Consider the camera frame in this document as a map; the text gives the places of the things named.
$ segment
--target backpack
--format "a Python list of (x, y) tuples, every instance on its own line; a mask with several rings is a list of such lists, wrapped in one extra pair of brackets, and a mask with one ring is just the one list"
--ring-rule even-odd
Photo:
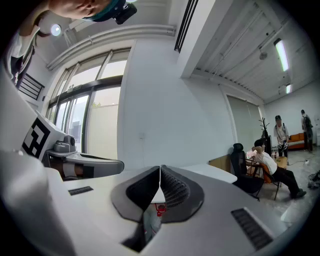
[(311, 120), (308, 115), (304, 118), (304, 126), (306, 128), (312, 128), (313, 126), (311, 125)]

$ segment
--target ceiling light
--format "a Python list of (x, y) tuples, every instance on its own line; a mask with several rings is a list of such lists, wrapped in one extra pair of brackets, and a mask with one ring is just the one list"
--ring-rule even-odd
[(287, 59), (287, 54), (286, 54), (284, 42), (280, 38), (278, 38), (277, 40), (274, 41), (273, 44), (274, 44), (276, 50), (278, 51), (283, 71), (288, 70), (289, 65), (288, 65), (288, 59)]
[(51, 27), (51, 34), (55, 37), (59, 36), (61, 33), (61, 27), (58, 24), (53, 24)]
[(291, 88), (292, 88), (291, 84), (288, 84), (288, 85), (286, 86), (286, 88), (285, 88), (286, 94), (291, 93)]

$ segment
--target blinds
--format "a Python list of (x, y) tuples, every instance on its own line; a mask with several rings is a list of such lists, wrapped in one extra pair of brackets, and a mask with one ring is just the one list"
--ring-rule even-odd
[(243, 145), (243, 151), (248, 152), (262, 135), (259, 108), (238, 98), (231, 96), (227, 98), (231, 106), (238, 142)]

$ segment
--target person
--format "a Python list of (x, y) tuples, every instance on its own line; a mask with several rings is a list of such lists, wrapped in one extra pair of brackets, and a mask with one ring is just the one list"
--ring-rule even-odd
[(288, 128), (285, 126), (284, 123), (282, 123), (280, 115), (275, 116), (275, 122), (276, 124), (273, 128), (273, 134), (278, 141), (279, 157), (282, 157), (282, 152), (284, 152), (284, 156), (288, 158), (288, 141), (289, 141)]
[(118, 3), (120, 4), (120, 0), (44, 0), (25, 19), (5, 54), (4, 67), (16, 87), (19, 88), (34, 54), (32, 42), (37, 35), (49, 35), (42, 33), (38, 26), (44, 13), (51, 11), (71, 19), (104, 21), (110, 17), (112, 9), (116, 9)]
[(279, 167), (271, 156), (264, 152), (264, 150), (265, 140), (256, 140), (254, 142), (254, 147), (252, 147), (252, 151), (257, 151), (257, 154), (254, 157), (255, 161), (265, 164), (276, 181), (282, 182), (288, 186), (291, 198), (302, 198), (307, 192), (298, 187), (294, 173), (290, 170)]
[(312, 139), (313, 139), (313, 132), (312, 132), (312, 124), (310, 117), (306, 114), (306, 112), (302, 109), (301, 110), (301, 124), (302, 124), (302, 130), (303, 130), (303, 135), (304, 135), (304, 151), (308, 151), (308, 146), (310, 152), (313, 152), (313, 147), (312, 147)]

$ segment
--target cap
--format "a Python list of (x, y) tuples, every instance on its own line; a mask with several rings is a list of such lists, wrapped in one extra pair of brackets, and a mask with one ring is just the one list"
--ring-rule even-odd
[(126, 4), (126, 0), (111, 0), (102, 11), (92, 17), (84, 17), (84, 20), (92, 22), (104, 22), (116, 16)]

